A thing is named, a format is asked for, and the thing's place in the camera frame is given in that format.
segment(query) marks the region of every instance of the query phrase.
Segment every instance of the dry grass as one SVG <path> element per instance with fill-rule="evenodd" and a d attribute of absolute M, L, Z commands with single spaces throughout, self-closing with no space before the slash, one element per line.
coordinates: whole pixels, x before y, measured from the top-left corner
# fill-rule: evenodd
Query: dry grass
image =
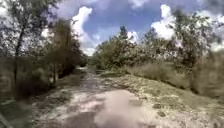
<path fill-rule="evenodd" d="M 189 88 L 188 76 L 177 73 L 169 63 L 148 63 L 141 67 L 127 68 L 127 71 L 132 75 L 169 83 L 180 89 Z"/>

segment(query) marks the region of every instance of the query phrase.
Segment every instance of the dirt path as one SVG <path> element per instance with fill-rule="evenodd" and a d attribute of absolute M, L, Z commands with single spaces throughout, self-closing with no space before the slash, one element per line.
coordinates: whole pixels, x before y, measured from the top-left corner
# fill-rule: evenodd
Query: dirt path
<path fill-rule="evenodd" d="M 153 100 L 139 100 L 127 90 L 112 88 L 107 84 L 114 84 L 113 79 L 108 80 L 88 73 L 80 87 L 65 88 L 57 92 L 69 92 L 72 96 L 69 102 L 52 110 L 40 112 L 38 108 L 36 127 L 222 128 L 221 123 L 216 123 L 204 111 L 162 108 Z"/>

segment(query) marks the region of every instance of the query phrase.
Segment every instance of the blue sky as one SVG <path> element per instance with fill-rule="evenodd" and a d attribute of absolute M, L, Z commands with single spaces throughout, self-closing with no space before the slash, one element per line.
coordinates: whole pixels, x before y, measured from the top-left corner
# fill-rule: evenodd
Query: blue sky
<path fill-rule="evenodd" d="M 158 32 L 167 32 L 161 36 L 169 38 L 172 32 L 162 24 L 173 20 L 172 10 L 181 8 L 186 12 L 215 15 L 206 10 L 203 0 L 64 0 L 58 7 L 59 17 L 77 20 L 73 27 L 80 34 L 82 50 L 88 55 L 122 25 L 135 37 L 134 41 L 139 41 L 152 26 Z"/>

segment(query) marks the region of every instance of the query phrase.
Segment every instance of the vegetation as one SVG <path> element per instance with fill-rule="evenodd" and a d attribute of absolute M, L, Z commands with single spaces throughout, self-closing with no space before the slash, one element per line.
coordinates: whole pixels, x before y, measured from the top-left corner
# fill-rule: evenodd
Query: vegetation
<path fill-rule="evenodd" d="M 1 93 L 17 98 L 42 94 L 58 78 L 71 74 L 86 60 L 70 22 L 51 12 L 58 0 L 6 0 L 7 17 L 1 17 Z M 43 29 L 49 36 L 43 37 Z"/>
<path fill-rule="evenodd" d="M 169 25 L 174 31 L 171 39 L 160 38 L 152 28 L 141 43 L 133 44 L 125 27 L 121 27 L 117 36 L 98 46 L 90 65 L 166 82 L 205 96 L 222 97 L 222 52 L 215 53 L 211 48 L 213 43 L 221 42 L 213 30 L 217 25 L 213 23 L 217 22 L 181 10 L 173 16 L 176 20 Z"/>

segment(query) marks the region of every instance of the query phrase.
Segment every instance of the shrub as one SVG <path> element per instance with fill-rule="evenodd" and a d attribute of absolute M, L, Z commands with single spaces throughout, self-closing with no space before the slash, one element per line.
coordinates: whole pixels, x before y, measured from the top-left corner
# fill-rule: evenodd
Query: shrub
<path fill-rule="evenodd" d="M 189 88 L 189 79 L 185 74 L 178 73 L 172 63 L 156 62 L 127 69 L 130 74 L 162 81 L 181 89 Z"/>
<path fill-rule="evenodd" d="M 194 67 L 191 90 L 209 97 L 224 96 L 224 51 L 202 58 Z"/>
<path fill-rule="evenodd" d="M 49 91 L 51 86 L 44 70 L 37 69 L 31 73 L 20 73 L 14 92 L 17 98 L 28 98 Z"/>

